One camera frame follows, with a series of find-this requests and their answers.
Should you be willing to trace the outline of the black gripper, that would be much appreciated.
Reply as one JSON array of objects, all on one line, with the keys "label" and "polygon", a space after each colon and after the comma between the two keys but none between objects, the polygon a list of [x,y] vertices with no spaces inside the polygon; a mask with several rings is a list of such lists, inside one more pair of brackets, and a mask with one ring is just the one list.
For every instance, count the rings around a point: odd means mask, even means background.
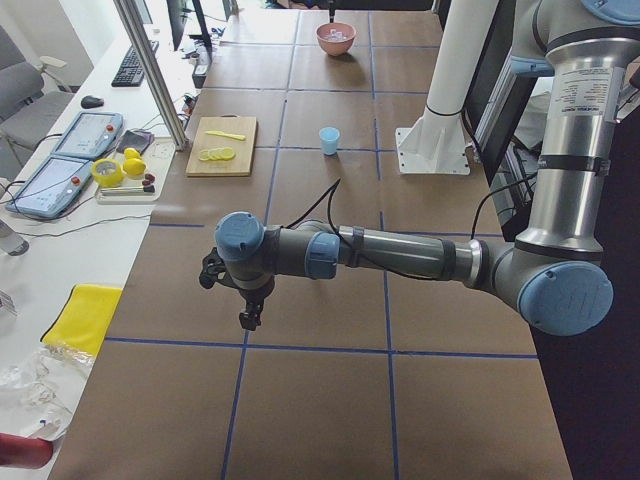
[{"label": "black gripper", "polygon": [[202,269],[199,274],[199,283],[205,289],[211,289],[216,283],[232,288],[241,293],[245,300],[245,307],[239,313],[239,321],[243,329],[257,329],[261,325],[263,311],[263,297],[270,295],[275,288],[274,277],[269,277],[255,288],[240,286],[227,272],[223,259],[218,254],[217,248],[202,260]]}]

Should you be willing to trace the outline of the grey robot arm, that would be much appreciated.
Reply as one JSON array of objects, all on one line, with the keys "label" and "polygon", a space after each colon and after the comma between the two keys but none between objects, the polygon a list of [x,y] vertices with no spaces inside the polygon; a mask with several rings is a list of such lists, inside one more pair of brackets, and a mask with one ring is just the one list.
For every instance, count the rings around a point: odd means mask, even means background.
[{"label": "grey robot arm", "polygon": [[639,54],[635,1],[520,1],[512,68],[553,79],[527,228],[511,243],[456,243],[315,221],[266,226],[247,212],[223,217],[200,284],[234,289],[254,330],[277,275],[330,279],[339,265],[492,294],[540,331],[580,334],[614,299],[594,228],[610,168],[619,94]]}]

